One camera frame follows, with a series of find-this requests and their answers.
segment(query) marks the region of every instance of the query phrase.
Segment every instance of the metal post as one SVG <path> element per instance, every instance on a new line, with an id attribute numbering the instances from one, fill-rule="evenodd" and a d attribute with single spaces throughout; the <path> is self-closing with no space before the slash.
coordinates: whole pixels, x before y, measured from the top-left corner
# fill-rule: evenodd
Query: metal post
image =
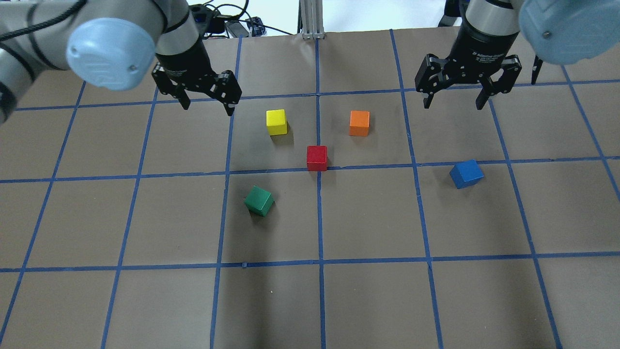
<path id="1" fill-rule="evenodd" d="M 301 37 L 305 40 L 324 39 L 323 0 L 299 0 L 301 5 Z"/>

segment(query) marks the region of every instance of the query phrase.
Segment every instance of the cube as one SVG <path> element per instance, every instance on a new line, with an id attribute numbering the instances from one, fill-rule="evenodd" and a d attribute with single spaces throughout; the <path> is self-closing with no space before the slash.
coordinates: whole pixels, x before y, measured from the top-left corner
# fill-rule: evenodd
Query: cube
<path id="1" fill-rule="evenodd" d="M 254 186 L 250 194 L 247 195 L 244 204 L 248 210 L 265 217 L 273 205 L 273 197 L 270 192 Z"/>
<path id="2" fill-rule="evenodd" d="M 284 109 L 267 111 L 267 132 L 271 136 L 285 135 L 288 132 Z"/>
<path id="3" fill-rule="evenodd" d="M 325 145 L 308 145 L 306 163 L 308 171 L 327 171 L 327 147 Z"/>
<path id="4" fill-rule="evenodd" d="M 370 112 L 351 111 L 351 119 L 349 121 L 349 135 L 365 137 L 368 135 L 369 129 Z"/>
<path id="5" fill-rule="evenodd" d="M 456 164 L 450 171 L 450 176 L 456 189 L 462 189 L 478 183 L 484 177 L 484 174 L 478 163 L 471 159 Z"/>

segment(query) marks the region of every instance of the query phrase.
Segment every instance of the red cube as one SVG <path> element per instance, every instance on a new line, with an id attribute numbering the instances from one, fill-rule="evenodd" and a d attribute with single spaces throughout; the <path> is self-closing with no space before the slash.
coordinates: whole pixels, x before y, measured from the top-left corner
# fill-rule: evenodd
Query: red cube
<path id="1" fill-rule="evenodd" d="M 308 145 L 306 155 L 308 171 L 327 171 L 327 147 L 325 145 Z"/>

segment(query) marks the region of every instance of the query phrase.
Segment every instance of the orange cube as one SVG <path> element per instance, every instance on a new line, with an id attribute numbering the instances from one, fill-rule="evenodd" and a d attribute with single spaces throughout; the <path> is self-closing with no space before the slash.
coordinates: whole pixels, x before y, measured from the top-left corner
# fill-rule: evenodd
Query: orange cube
<path id="1" fill-rule="evenodd" d="M 362 136 L 368 135 L 370 129 L 369 111 L 351 111 L 351 121 L 349 122 L 349 135 Z"/>

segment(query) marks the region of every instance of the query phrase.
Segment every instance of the green cube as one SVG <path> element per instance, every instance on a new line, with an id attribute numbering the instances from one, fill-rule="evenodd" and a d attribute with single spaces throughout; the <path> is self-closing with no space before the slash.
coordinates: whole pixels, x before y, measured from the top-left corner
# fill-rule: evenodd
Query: green cube
<path id="1" fill-rule="evenodd" d="M 244 204 L 248 210 L 265 217 L 273 204 L 273 197 L 270 192 L 254 186 L 250 194 L 247 195 Z"/>

